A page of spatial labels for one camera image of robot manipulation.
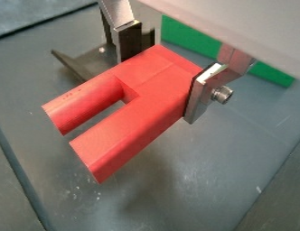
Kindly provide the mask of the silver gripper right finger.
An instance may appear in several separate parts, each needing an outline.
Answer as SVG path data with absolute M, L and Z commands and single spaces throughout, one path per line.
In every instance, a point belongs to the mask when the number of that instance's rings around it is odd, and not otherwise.
M 224 105 L 232 95 L 227 83 L 238 79 L 254 65 L 255 59 L 222 44 L 216 61 L 212 62 L 192 78 L 183 110 L 183 120 L 191 125 L 204 113 L 207 106 L 214 102 Z

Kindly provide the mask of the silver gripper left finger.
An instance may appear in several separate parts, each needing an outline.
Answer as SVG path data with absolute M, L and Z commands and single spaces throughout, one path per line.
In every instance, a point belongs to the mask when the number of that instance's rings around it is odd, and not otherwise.
M 133 19 L 128 0 L 97 0 L 105 41 L 115 45 L 117 62 L 142 51 L 142 23 Z

